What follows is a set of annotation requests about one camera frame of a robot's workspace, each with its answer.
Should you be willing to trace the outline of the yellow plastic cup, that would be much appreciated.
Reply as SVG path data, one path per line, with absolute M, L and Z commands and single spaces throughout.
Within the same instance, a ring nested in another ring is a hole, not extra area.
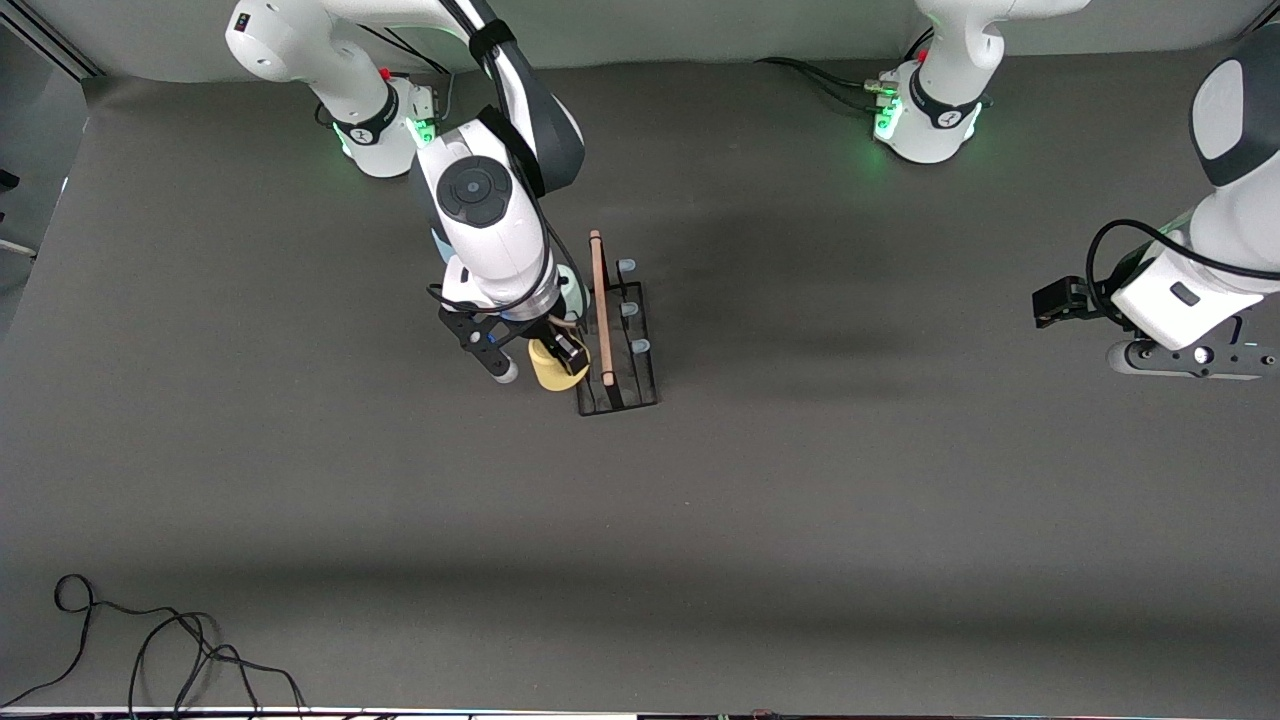
M 540 340 L 527 341 L 527 354 L 538 383 L 547 391 L 563 392 L 579 386 L 588 375 L 591 365 L 590 352 L 581 347 L 580 357 L 585 361 L 581 369 L 572 372 Z

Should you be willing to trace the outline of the black wire cup holder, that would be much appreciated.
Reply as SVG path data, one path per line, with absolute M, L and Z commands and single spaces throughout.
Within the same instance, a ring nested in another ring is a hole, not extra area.
M 589 234 L 590 300 L 580 337 L 590 351 L 588 374 L 575 386 L 582 418 L 650 407 L 660 401 L 652 355 L 644 286 L 631 258 L 611 260 L 600 231 Z

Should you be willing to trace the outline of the pale green plastic cup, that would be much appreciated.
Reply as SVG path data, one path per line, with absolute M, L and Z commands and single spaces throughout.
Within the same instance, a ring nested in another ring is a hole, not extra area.
M 588 315 L 591 304 L 590 293 L 582 287 L 579 275 L 568 265 L 558 264 L 557 274 L 559 295 L 564 301 L 564 309 L 559 318 L 571 325 L 577 325 Z

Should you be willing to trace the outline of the dark grey table cloth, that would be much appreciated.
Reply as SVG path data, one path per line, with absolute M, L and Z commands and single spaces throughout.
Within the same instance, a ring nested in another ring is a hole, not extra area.
M 0 346 L 0 701 L 79 573 L 315 705 L 1280 717 L 1280 382 L 1030 314 L 1206 195 L 1222 53 L 1009 59 L 940 167 L 778 67 L 544 73 L 547 214 L 653 320 L 660 402 L 594 418 L 460 350 L 305 87 L 92 85 Z

